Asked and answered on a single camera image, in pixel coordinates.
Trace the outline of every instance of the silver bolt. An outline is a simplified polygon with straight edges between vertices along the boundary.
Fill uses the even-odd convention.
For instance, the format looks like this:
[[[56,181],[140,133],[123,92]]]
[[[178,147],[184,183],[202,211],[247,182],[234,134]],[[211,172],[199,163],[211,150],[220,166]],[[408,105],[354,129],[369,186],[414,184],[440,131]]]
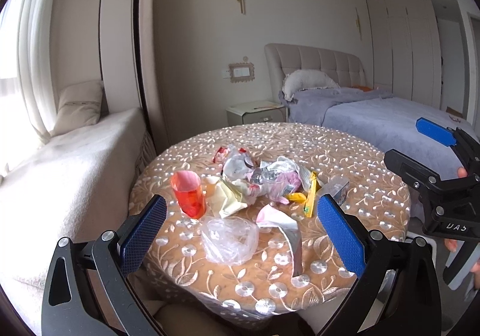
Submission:
[[[62,237],[60,240],[58,240],[59,247],[64,247],[67,244],[68,244],[68,238],[66,237]]]
[[[423,237],[417,237],[417,238],[415,239],[415,242],[417,243],[417,245],[418,245],[419,247],[424,247],[425,244],[427,244],[427,242],[425,241],[425,239],[424,239]]]
[[[372,230],[370,232],[370,237],[374,240],[380,241],[383,238],[383,234],[378,230]]]
[[[102,240],[108,242],[112,240],[113,236],[115,236],[115,233],[113,233],[111,230],[107,230],[102,234]]]

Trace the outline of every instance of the tufted headboard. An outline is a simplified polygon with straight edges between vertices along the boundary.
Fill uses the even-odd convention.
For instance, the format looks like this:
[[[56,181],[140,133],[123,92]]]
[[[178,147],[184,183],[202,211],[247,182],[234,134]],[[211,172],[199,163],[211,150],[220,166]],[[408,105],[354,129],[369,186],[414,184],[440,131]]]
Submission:
[[[279,102],[278,91],[285,76],[297,69],[320,69],[340,87],[365,85],[365,73],[360,59],[335,50],[310,46],[269,43],[265,45],[272,97]]]

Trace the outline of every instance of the wardrobe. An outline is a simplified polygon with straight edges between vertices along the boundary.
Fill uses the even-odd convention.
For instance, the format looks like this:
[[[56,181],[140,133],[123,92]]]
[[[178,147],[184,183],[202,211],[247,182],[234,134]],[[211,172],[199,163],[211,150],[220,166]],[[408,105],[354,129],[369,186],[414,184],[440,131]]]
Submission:
[[[367,0],[375,88],[440,108],[442,59],[431,0]]]

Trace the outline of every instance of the blue textured pad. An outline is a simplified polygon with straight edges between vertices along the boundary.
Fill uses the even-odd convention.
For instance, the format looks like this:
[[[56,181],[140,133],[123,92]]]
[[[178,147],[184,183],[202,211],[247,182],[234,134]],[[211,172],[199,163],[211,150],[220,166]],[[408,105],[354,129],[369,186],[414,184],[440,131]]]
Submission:
[[[167,204],[163,197],[158,197],[120,248],[120,270],[123,276],[139,269],[166,217]]]
[[[445,145],[445,146],[453,146],[457,143],[455,137],[450,130],[445,129],[444,127],[437,125],[425,118],[420,118],[417,120],[415,125],[417,127],[417,131],[421,134],[430,137],[432,140]]]
[[[350,229],[343,215],[326,196],[319,199],[317,214],[345,268],[360,278],[366,267],[365,251],[360,240]]]

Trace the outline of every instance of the red plastic cup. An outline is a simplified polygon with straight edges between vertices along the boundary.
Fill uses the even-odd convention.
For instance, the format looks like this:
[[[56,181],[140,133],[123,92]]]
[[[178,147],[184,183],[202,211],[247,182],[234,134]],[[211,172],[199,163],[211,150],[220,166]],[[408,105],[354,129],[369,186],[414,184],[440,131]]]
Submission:
[[[199,219],[205,214],[205,196],[200,177],[193,171],[177,171],[170,180],[182,211],[190,218]]]

